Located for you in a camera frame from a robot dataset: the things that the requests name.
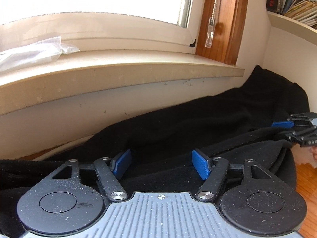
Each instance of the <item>crosshair symbol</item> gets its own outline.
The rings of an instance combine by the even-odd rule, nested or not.
[[[159,198],[160,200],[163,200],[163,199],[168,198],[168,197],[166,197],[165,195],[161,194],[161,195],[158,195],[156,198]]]

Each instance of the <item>wooden window frame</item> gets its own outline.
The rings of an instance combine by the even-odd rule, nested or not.
[[[196,54],[229,65],[237,62],[248,0],[222,0],[219,21],[215,28],[211,48],[205,47],[208,22],[215,0],[205,0],[197,41]]]

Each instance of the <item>silver screw head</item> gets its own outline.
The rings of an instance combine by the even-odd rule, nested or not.
[[[122,191],[115,191],[110,196],[112,199],[117,200],[117,201],[126,199],[128,197],[128,195]]]
[[[198,193],[197,196],[198,196],[200,199],[208,200],[208,199],[211,199],[214,195],[213,195],[213,193],[210,192],[210,191],[202,191],[202,192]]]

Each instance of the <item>black circular disc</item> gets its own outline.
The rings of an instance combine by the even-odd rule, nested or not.
[[[220,210],[232,224],[248,233],[280,235],[297,230],[307,207],[304,199],[282,182],[258,185],[247,182],[228,190],[220,202]]]
[[[76,197],[68,192],[53,192],[40,200],[40,207],[49,213],[63,213],[76,205]]]
[[[258,212],[274,213],[280,211],[285,202],[273,192],[256,192],[248,197],[248,205]]]
[[[25,229],[47,235],[67,234],[85,228],[103,210],[100,193],[75,179],[39,182],[21,197],[17,205]]]

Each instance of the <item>window sill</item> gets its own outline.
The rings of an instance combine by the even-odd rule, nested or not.
[[[89,51],[0,76],[0,115],[79,94],[174,80],[242,77],[244,69],[197,55]]]

